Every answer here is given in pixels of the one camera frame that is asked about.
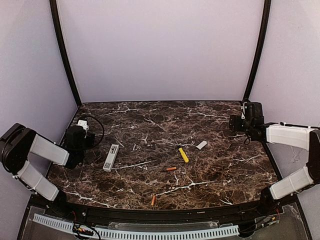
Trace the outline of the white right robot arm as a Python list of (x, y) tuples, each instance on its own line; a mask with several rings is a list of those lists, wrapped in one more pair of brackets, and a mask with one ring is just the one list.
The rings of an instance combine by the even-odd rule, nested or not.
[(245, 101), (239, 115), (231, 115), (229, 128), (244, 133), (249, 142), (259, 142), (291, 164), (281, 180), (261, 191), (260, 203), (271, 206), (289, 195), (320, 183), (320, 127), (287, 122), (265, 122), (262, 104)]

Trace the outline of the white remote control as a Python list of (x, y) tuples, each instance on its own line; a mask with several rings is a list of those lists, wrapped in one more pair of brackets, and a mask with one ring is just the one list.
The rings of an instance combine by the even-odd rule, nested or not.
[(102, 168), (104, 171), (110, 172), (112, 170), (118, 151), (119, 151), (119, 145), (112, 144)]

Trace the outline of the yellow handled screwdriver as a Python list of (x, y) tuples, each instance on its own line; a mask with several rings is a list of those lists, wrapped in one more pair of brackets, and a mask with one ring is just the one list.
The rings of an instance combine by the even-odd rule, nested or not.
[(185, 163), (188, 163), (189, 162), (189, 158), (187, 157), (187, 154), (185, 153), (185, 151), (183, 149), (183, 146), (181, 144), (179, 144), (177, 141), (175, 143), (176, 143), (176, 148), (179, 151), (183, 161)]

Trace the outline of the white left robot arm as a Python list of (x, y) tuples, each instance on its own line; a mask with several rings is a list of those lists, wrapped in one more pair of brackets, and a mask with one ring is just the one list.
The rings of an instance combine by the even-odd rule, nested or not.
[(61, 206), (67, 202), (66, 193), (58, 189), (28, 160), (29, 154), (74, 169), (84, 161), (86, 151), (95, 147), (95, 135), (81, 125), (71, 126), (65, 132), (60, 146), (38, 134), (35, 130), (15, 123), (0, 137), (0, 162), (13, 178), (42, 197)]

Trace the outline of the orange battery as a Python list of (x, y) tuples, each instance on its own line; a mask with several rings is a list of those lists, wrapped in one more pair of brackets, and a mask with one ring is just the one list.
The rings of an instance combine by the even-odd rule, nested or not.
[(177, 170), (177, 167), (168, 167), (166, 168), (166, 171), (175, 171)]
[(151, 200), (151, 206), (154, 206), (156, 202), (156, 196), (154, 195)]

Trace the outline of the white battery cover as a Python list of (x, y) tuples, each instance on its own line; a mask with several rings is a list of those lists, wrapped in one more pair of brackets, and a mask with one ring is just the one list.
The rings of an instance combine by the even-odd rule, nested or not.
[(203, 149), (206, 145), (208, 144), (207, 141), (203, 140), (202, 142), (200, 142), (198, 145), (196, 145), (195, 147), (199, 150)]

